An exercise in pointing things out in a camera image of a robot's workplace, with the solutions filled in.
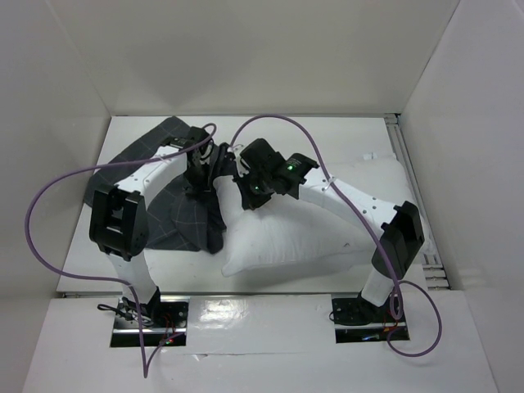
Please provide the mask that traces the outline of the dark grey checked pillowcase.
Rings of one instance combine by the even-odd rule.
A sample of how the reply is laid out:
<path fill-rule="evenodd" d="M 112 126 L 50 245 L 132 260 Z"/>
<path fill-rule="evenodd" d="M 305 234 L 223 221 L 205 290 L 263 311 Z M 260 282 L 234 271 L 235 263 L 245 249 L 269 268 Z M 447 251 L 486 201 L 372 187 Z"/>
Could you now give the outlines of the dark grey checked pillowcase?
<path fill-rule="evenodd" d="M 160 142 L 168 137 L 185 138 L 190 126 L 170 117 L 131 143 L 109 164 L 103 165 L 89 180 L 84 203 L 91 207 L 93 193 L 102 184 L 114 184 L 127 177 L 145 159 L 152 157 Z M 224 246 L 226 225 L 220 213 L 213 186 L 215 178 L 234 175 L 237 167 L 228 154 L 228 144 L 215 144 L 211 158 L 210 191 L 187 196 L 183 175 L 173 179 L 147 208 L 150 236 L 146 248 L 168 251 L 219 252 Z"/>

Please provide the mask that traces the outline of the white pillow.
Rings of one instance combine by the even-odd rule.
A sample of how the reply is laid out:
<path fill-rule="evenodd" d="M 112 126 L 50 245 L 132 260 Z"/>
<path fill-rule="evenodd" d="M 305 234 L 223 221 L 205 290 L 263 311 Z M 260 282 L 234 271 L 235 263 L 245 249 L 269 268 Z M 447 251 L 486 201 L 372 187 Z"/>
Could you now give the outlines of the white pillow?
<path fill-rule="evenodd" d="M 232 176 L 213 185 L 227 227 L 225 277 L 255 271 L 298 278 L 371 264 L 376 247 L 362 224 L 290 196 L 275 195 L 259 209 L 244 210 Z"/>

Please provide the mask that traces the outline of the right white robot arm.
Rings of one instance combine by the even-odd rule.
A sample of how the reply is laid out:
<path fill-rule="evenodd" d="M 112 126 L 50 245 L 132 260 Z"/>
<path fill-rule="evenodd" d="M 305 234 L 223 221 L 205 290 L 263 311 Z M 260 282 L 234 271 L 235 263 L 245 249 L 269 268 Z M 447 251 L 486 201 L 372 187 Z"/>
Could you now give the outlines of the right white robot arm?
<path fill-rule="evenodd" d="M 332 176 L 321 155 L 309 158 L 294 153 L 289 158 L 275 151 L 263 138 L 244 147 L 238 156 L 240 174 L 235 178 L 242 206 L 260 208 L 275 194 L 309 202 L 350 224 L 362 224 L 376 245 L 372 270 L 357 310 L 367 321 L 386 310 L 392 291 L 398 290 L 426 241 L 425 224 L 417 206 L 397 205 L 371 196 Z"/>

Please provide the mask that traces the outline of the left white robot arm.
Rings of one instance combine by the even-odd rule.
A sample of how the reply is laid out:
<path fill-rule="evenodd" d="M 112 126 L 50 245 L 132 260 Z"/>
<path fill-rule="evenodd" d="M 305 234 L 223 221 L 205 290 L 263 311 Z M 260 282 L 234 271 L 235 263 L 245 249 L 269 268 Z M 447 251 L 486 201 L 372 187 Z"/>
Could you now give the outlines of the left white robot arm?
<path fill-rule="evenodd" d="M 179 175 L 204 174 L 212 136 L 206 129 L 191 127 L 185 138 L 165 138 L 131 174 L 102 184 L 93 193 L 89 238 L 113 265 L 125 309 L 144 327 L 158 323 L 162 309 L 160 289 L 145 257 L 150 236 L 147 208 Z"/>

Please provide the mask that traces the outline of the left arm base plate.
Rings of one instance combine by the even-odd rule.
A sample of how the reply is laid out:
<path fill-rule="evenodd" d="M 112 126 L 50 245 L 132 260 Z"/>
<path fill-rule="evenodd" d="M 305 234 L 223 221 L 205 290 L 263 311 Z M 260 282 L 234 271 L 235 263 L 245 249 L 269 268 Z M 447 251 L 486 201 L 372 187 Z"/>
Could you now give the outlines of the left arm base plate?
<path fill-rule="evenodd" d="M 187 317 L 189 299 L 165 298 L 160 303 L 160 310 L 153 318 L 143 317 L 143 335 L 145 347 L 156 347 L 161 341 L 165 346 L 185 346 L 187 342 Z M 127 310 L 122 300 L 117 306 L 99 304 L 97 309 L 114 314 L 111 333 L 111 348 L 139 347 L 138 316 Z"/>

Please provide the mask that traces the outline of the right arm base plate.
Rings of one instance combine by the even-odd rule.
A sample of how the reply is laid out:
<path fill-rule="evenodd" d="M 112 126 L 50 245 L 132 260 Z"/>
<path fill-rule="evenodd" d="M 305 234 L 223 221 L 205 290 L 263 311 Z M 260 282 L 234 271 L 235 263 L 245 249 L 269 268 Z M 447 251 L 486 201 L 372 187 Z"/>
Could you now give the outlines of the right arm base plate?
<path fill-rule="evenodd" d="M 333 297 L 328 315 L 334 325 L 337 344 L 387 341 L 408 341 L 409 330 L 405 317 L 396 321 L 388 304 L 377 307 L 353 297 Z"/>

